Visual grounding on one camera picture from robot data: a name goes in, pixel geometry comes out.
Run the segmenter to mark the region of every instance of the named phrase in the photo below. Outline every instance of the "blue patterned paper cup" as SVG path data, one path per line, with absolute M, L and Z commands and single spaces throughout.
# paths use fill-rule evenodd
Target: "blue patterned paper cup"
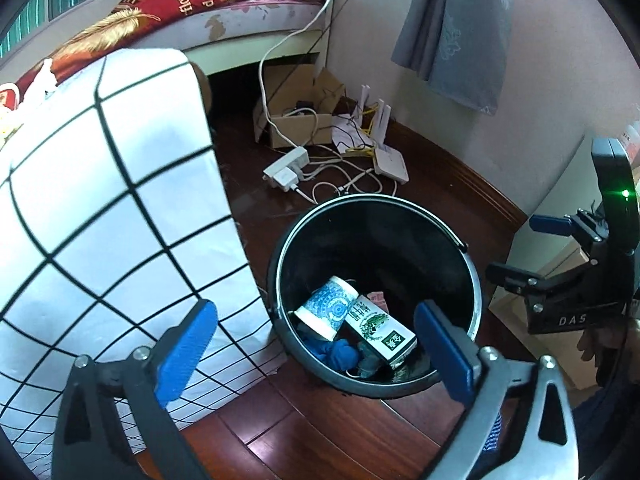
M 296 316 L 327 341 L 333 341 L 359 293 L 337 276 L 316 290 Z

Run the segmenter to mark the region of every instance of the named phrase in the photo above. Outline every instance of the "red blanket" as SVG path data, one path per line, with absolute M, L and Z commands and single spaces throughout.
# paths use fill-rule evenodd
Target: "red blanket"
M 92 62 L 126 47 L 145 34 L 184 17 L 204 12 L 230 0 L 122 0 L 111 14 L 76 34 L 47 56 L 58 83 L 70 78 Z M 33 82 L 42 61 L 18 81 L 20 95 Z

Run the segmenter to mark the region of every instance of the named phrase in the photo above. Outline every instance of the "gray curtain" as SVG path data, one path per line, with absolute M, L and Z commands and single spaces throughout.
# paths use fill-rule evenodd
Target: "gray curtain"
M 413 0 L 392 60 L 437 93 L 494 115 L 511 7 L 513 0 Z

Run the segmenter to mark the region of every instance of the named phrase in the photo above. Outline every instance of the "black trash can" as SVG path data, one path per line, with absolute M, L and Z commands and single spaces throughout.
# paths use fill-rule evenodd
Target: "black trash can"
M 438 382 L 418 345 L 397 370 L 368 380 L 321 363 L 302 344 L 293 311 L 331 276 L 355 280 L 361 294 L 381 290 L 389 313 L 413 329 L 414 309 L 432 299 L 454 325 L 475 338 L 482 301 L 466 245 L 427 210 L 386 195 L 335 198 L 303 215 L 271 255 L 268 310 L 289 353 L 311 373 L 344 392 L 374 399 L 404 397 Z

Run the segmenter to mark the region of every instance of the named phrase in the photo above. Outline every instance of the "wall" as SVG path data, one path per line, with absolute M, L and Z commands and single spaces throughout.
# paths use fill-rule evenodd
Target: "wall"
M 66 40 L 107 16 L 119 1 L 85 0 L 34 30 L 0 59 L 0 84 L 15 82 Z
M 585 134 L 615 136 L 640 119 L 640 70 L 596 0 L 515 0 L 494 117 L 434 94 L 391 62 L 410 3 L 350 0 L 332 27 L 329 69 L 351 96 L 369 84 L 402 124 L 456 155 L 526 213 Z

